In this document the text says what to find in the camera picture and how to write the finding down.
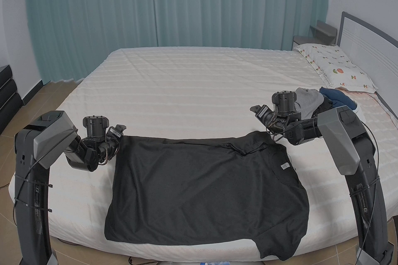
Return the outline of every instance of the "pillow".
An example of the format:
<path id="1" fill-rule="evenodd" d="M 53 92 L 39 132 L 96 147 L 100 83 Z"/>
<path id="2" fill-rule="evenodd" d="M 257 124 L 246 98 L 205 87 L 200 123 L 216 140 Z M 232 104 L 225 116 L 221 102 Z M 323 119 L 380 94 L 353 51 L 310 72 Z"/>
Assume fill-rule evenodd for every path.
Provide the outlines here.
<path id="1" fill-rule="evenodd" d="M 376 91 L 370 77 L 337 45 L 301 44 L 295 49 L 307 59 L 328 88 L 366 93 Z"/>

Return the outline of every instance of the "gray headboard frame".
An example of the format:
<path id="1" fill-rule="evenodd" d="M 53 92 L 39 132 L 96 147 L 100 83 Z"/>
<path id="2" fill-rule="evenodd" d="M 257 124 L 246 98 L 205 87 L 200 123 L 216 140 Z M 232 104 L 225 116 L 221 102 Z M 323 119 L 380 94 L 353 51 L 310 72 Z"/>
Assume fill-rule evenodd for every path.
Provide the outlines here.
<path id="1" fill-rule="evenodd" d="M 361 20 L 351 14 L 348 14 L 347 12 L 343 11 L 341 14 L 341 22 L 340 22 L 340 30 L 339 30 L 339 37 L 337 40 L 337 45 L 340 46 L 341 42 L 341 35 L 343 33 L 343 25 L 344 25 L 344 18 L 348 18 L 362 26 L 364 26 L 366 29 L 371 30 L 372 32 L 376 33 L 377 35 L 381 36 L 383 39 L 387 40 L 390 42 L 392 45 L 398 48 L 398 41 L 394 38 L 392 38 L 390 35 L 386 34 L 385 32 L 381 31 L 380 29 L 374 27 L 373 25 L 365 22 L 364 20 Z M 385 102 L 385 100 L 376 92 L 376 95 L 380 99 L 380 101 L 383 103 L 384 106 L 398 119 L 397 115 L 393 112 L 391 107 Z"/>

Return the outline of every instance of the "bed sheet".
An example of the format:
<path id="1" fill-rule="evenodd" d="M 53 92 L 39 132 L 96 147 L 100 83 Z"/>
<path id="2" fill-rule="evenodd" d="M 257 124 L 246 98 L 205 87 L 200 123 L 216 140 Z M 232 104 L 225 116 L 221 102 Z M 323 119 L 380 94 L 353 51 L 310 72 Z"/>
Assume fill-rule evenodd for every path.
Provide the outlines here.
<path id="1" fill-rule="evenodd" d="M 271 105 L 276 91 L 319 89 L 323 82 L 298 52 L 239 48 L 119 49 L 65 99 L 65 110 L 86 136 L 82 118 L 103 115 L 125 134 L 170 139 L 239 137 L 262 124 L 249 108 Z M 380 148 L 387 217 L 398 214 L 398 130 L 366 93 L 348 93 L 363 109 Z M 323 141 L 287 147 L 310 203 L 308 231 L 296 255 L 357 235 L 345 178 Z M 74 170 L 62 155 L 51 167 L 52 236 L 106 252 L 163 261 L 258 261 L 251 240 L 197 246 L 111 242 L 103 234 L 112 200 L 115 160 L 95 172 Z M 14 182 L 9 192 L 14 197 Z"/>

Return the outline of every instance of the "blue garment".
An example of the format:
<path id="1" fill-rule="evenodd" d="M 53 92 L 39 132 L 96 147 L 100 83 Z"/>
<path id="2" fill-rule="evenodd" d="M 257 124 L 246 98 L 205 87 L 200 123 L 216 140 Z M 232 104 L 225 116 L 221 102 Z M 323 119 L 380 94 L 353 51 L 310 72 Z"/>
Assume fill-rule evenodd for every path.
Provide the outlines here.
<path id="1" fill-rule="evenodd" d="M 351 110 L 355 110 L 357 105 L 346 94 L 338 89 L 326 89 L 321 87 L 319 93 L 326 96 L 333 103 L 333 108 L 340 106 L 348 106 Z"/>

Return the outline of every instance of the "black t-shirt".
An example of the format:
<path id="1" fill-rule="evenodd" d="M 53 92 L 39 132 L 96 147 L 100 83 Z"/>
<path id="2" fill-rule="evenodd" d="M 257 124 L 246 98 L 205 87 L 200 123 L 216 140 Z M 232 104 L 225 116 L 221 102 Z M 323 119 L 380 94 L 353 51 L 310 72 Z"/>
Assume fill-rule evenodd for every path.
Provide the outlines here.
<path id="1" fill-rule="evenodd" d="M 252 239 L 261 258 L 291 257 L 309 203 L 286 148 L 266 132 L 171 140 L 123 136 L 108 240 L 197 245 Z"/>

